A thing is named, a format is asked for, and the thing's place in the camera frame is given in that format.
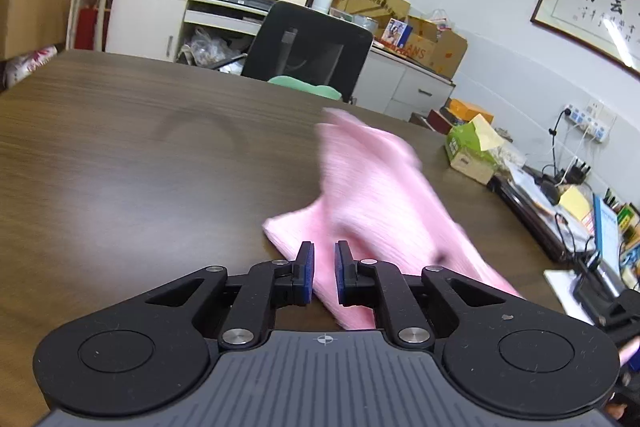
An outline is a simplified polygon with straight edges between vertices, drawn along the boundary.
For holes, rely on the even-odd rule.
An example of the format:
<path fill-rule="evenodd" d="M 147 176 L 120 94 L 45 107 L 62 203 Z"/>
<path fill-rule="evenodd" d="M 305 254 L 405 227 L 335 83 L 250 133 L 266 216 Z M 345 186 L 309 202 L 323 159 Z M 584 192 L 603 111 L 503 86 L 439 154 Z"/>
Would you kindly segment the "white low cabinet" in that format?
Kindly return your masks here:
<path fill-rule="evenodd" d="M 196 28 L 250 46 L 267 12 L 224 0 L 108 0 L 107 52 L 175 62 Z M 372 46 L 352 97 L 357 106 L 407 120 L 440 109 L 454 83 L 405 58 Z"/>

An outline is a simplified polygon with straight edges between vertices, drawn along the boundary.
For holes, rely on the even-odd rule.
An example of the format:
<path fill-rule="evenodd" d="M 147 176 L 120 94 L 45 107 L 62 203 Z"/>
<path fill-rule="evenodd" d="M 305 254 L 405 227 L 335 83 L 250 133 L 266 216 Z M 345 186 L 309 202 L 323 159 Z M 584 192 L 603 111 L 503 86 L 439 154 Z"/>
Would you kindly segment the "green tissue box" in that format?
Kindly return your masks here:
<path fill-rule="evenodd" d="M 487 185 L 501 165 L 499 153 L 504 144 L 506 140 L 482 114 L 477 114 L 449 130 L 445 150 L 452 169 Z"/>

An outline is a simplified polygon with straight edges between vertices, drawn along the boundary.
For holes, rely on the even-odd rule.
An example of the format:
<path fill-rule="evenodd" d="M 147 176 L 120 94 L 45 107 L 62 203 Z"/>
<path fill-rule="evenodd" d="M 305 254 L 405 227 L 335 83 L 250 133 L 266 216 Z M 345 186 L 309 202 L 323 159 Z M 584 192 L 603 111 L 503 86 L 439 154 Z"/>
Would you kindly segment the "pink towel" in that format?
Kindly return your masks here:
<path fill-rule="evenodd" d="M 339 241 L 348 243 L 355 259 L 390 262 L 404 274 L 442 265 L 514 293 L 451 219 L 408 143 L 334 108 L 324 112 L 317 134 L 319 197 L 306 208 L 266 220 L 262 231 L 288 260 L 303 243 L 314 244 L 314 293 L 343 329 L 373 329 L 374 317 L 368 308 L 338 302 L 334 246 Z"/>

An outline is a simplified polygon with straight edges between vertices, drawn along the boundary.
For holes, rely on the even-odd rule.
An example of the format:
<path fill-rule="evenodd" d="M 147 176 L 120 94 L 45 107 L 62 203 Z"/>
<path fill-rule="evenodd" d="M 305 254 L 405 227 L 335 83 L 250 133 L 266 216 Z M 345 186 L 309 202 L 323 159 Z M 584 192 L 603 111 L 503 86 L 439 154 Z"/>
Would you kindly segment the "white power strip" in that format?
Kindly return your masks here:
<path fill-rule="evenodd" d="M 608 139 L 612 126 L 612 118 L 604 115 L 604 108 L 598 102 L 592 102 L 585 108 L 575 104 L 567 104 L 564 108 L 565 118 L 574 127 L 582 129 L 582 133 L 590 136 L 597 143 Z"/>

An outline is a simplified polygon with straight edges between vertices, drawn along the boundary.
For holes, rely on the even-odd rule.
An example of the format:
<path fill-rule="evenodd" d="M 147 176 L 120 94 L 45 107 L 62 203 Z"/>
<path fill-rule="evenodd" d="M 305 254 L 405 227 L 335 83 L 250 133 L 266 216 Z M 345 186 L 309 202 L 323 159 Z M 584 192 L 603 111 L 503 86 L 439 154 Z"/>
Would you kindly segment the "white paper sheet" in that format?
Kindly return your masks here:
<path fill-rule="evenodd" d="M 573 270 L 544 270 L 544 278 L 569 317 L 593 325 L 592 318 L 574 297 L 578 276 Z"/>

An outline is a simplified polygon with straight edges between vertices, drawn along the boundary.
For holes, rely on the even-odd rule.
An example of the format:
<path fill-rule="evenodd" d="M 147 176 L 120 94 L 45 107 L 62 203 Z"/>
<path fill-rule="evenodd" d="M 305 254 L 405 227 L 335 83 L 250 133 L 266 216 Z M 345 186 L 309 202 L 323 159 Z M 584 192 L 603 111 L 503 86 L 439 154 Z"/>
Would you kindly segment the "brown KANS cardboard box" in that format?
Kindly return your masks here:
<path fill-rule="evenodd" d="M 466 39 L 423 18 L 409 16 L 407 23 L 411 31 L 400 53 L 440 77 L 454 78 L 468 50 Z"/>

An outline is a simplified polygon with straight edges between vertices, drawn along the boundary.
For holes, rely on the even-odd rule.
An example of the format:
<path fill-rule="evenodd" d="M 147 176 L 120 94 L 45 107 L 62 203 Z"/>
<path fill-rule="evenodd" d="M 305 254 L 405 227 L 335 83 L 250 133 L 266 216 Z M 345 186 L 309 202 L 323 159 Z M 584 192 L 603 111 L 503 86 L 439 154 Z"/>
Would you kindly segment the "black computer mouse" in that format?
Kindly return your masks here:
<path fill-rule="evenodd" d="M 549 178 L 548 176 L 541 176 L 536 180 L 536 183 L 552 206 L 559 204 L 561 194 L 559 187 L 555 183 L 555 179 Z"/>

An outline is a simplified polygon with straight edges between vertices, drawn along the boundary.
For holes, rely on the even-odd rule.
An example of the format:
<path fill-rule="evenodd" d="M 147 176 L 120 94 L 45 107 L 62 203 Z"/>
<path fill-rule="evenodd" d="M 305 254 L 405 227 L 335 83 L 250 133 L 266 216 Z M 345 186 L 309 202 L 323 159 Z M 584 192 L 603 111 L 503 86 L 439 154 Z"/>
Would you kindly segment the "framed calligraphy right wall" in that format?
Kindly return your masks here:
<path fill-rule="evenodd" d="M 639 75 L 639 0 L 538 0 L 530 21 Z"/>

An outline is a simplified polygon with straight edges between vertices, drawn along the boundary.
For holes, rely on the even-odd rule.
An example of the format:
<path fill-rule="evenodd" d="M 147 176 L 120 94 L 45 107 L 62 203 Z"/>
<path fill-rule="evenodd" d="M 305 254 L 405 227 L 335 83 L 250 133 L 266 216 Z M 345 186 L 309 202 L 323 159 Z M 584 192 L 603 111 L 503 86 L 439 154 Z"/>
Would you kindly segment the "flat cardboard panel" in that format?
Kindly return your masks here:
<path fill-rule="evenodd" d="M 331 8 L 374 20 L 375 33 L 380 36 L 390 20 L 406 19 L 410 3 L 406 0 L 332 0 Z"/>

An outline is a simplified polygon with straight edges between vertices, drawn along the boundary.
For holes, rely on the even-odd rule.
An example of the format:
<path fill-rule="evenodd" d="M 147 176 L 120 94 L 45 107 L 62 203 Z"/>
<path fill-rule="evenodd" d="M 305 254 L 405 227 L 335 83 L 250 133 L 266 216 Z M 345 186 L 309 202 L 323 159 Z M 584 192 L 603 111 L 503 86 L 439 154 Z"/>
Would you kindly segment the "large cardboard box left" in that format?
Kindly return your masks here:
<path fill-rule="evenodd" d="M 65 42 L 72 0 L 1 0 L 0 60 Z"/>

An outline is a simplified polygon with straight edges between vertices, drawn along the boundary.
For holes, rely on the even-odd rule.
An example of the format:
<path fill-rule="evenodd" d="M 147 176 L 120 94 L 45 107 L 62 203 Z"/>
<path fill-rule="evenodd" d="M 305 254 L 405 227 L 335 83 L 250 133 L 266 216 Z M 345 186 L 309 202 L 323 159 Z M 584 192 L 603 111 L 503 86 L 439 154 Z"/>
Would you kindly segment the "black office chair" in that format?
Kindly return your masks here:
<path fill-rule="evenodd" d="M 337 91 L 352 101 L 373 35 L 354 23 L 288 2 L 269 10 L 245 59 L 242 75 L 268 81 L 291 77 Z"/>

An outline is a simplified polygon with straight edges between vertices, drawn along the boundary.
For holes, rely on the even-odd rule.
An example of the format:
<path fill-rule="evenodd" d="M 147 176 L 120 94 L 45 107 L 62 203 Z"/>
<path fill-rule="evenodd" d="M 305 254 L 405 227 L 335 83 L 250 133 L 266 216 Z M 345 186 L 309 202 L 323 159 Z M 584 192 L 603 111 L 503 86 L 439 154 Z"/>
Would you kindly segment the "black laptop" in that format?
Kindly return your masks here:
<path fill-rule="evenodd" d="M 488 188 L 506 203 L 551 261 L 569 265 L 576 257 L 597 252 L 590 234 L 586 237 L 579 234 L 562 213 L 536 205 L 521 187 L 501 174 L 491 178 Z"/>

